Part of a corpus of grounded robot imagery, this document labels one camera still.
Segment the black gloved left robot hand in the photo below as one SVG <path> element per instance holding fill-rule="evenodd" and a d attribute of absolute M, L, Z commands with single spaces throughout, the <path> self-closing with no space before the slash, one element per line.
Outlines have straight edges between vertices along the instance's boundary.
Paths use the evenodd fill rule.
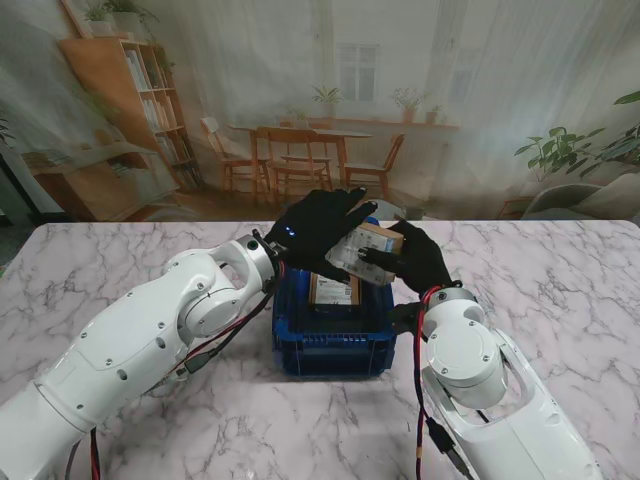
<path fill-rule="evenodd" d="M 364 201 L 364 188 L 313 190 L 291 205 L 264 237 L 288 267 L 348 283 L 350 275 L 332 265 L 327 253 L 377 209 Z"/>

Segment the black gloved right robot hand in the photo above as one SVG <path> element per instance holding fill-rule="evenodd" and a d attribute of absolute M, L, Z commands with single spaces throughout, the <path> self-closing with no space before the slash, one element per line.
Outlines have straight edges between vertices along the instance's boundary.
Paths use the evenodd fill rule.
<path fill-rule="evenodd" d="M 440 247 L 424 230 L 405 220 L 398 221 L 390 230 L 403 236 L 400 253 L 362 248 L 358 253 L 362 261 L 395 274 L 420 295 L 453 283 Z"/>

